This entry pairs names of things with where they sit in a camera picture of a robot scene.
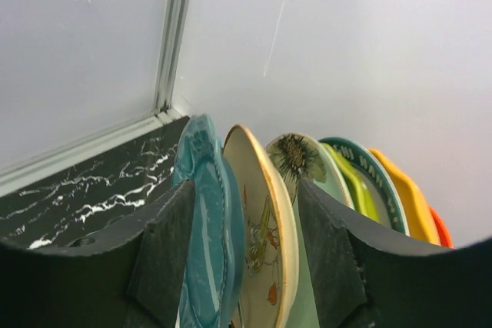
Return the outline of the yellow dotted scalloped plate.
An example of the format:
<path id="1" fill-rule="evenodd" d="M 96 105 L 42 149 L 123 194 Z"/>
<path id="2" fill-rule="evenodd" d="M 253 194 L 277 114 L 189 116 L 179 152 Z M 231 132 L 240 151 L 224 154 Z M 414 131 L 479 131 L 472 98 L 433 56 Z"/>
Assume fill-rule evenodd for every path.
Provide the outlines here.
<path id="1" fill-rule="evenodd" d="M 375 148 L 370 148 L 369 151 L 382 164 L 396 187 L 403 204 L 410 235 L 418 240 L 440 245 L 439 233 L 421 189 L 381 151 Z"/>

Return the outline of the mint plate flower print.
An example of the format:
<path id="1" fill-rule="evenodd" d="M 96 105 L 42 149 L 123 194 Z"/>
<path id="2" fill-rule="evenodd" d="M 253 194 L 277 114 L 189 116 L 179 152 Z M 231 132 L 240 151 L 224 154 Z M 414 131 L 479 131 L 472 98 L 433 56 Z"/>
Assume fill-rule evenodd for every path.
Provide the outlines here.
<path id="1" fill-rule="evenodd" d="M 298 328 L 318 327 L 314 291 L 311 284 L 311 274 L 299 216 L 297 197 L 299 182 L 301 180 L 313 182 L 320 189 L 351 209 L 354 208 L 354 204 L 334 159 L 317 140 L 304 134 L 287 133 L 271 141 L 267 145 L 266 151 L 288 189 L 298 232 L 298 290 L 288 317 L 287 326 Z"/>

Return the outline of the teal scalloped plate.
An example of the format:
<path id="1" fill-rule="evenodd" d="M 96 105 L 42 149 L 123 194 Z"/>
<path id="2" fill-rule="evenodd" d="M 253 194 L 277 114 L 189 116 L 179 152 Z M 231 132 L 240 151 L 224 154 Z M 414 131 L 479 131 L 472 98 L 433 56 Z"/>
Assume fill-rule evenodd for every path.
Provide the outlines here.
<path id="1" fill-rule="evenodd" d="M 227 327 L 237 308 L 245 254 L 238 184 L 209 115 L 190 118 L 178 142 L 173 184 L 195 185 L 194 215 L 178 320 Z"/>

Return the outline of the beige plate bird print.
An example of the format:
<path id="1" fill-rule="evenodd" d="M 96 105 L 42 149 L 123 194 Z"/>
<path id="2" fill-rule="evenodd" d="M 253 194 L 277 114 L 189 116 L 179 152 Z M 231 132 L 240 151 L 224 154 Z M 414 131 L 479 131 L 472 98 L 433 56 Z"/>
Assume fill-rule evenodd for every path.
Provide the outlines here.
<path id="1" fill-rule="evenodd" d="M 223 155 L 238 182 L 244 214 L 244 276 L 234 327 L 285 327 L 298 291 L 299 246 L 288 189 L 244 125 L 228 132 Z"/>

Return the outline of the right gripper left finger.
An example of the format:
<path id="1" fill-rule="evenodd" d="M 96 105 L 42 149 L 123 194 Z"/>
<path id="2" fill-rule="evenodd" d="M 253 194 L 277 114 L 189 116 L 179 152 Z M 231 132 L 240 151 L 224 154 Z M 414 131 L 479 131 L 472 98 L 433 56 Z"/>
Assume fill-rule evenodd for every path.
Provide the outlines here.
<path id="1" fill-rule="evenodd" d="M 3 327 L 173 327 L 194 181 L 65 247 L 1 244 Z"/>

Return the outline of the white plate green rim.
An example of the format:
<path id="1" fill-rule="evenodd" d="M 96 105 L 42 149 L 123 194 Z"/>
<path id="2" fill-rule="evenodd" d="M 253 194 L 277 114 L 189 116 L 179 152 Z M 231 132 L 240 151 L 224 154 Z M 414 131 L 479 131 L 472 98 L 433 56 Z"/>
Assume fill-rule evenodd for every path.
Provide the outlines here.
<path id="1" fill-rule="evenodd" d="M 329 144 L 340 153 L 351 166 L 372 184 L 380 196 L 387 220 L 393 230 L 411 235 L 401 198 L 389 173 L 378 159 L 363 145 L 344 137 L 324 137 L 321 143 Z"/>

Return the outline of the orange red plate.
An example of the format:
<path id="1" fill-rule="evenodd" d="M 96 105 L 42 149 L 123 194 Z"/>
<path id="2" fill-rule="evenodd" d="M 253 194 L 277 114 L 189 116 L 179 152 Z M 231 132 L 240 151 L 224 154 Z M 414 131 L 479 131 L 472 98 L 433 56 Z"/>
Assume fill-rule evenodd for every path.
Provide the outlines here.
<path id="1" fill-rule="evenodd" d="M 438 215 L 438 213 L 434 208 L 429 207 L 429 209 L 434 219 L 435 227 L 437 228 L 437 232 L 440 239 L 440 245 L 442 247 L 448 247 L 453 249 L 454 243 L 452 241 L 452 237 L 449 233 L 449 230 L 447 229 L 446 224 L 444 223 L 444 221 L 441 219 L 441 217 Z"/>

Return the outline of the green dotted scalloped plate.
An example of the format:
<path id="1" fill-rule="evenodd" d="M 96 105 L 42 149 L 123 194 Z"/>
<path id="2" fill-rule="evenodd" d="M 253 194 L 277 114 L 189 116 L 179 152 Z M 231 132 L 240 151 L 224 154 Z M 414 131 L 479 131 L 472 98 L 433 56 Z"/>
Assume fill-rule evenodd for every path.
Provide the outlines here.
<path id="1" fill-rule="evenodd" d="M 350 192 L 354 209 L 370 219 L 380 222 L 372 195 L 367 185 L 361 180 L 361 176 L 356 172 L 348 160 L 329 144 L 323 143 L 325 149 L 331 154 L 341 172 L 347 188 Z"/>

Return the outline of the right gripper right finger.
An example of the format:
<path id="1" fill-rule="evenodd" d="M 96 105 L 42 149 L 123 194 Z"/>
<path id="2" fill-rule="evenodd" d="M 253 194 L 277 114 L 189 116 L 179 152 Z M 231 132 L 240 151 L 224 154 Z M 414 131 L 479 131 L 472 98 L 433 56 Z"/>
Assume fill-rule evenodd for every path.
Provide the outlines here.
<path id="1" fill-rule="evenodd" d="M 414 239 L 310 181 L 298 206 L 322 327 L 489 327 L 491 242 L 458 249 Z"/>

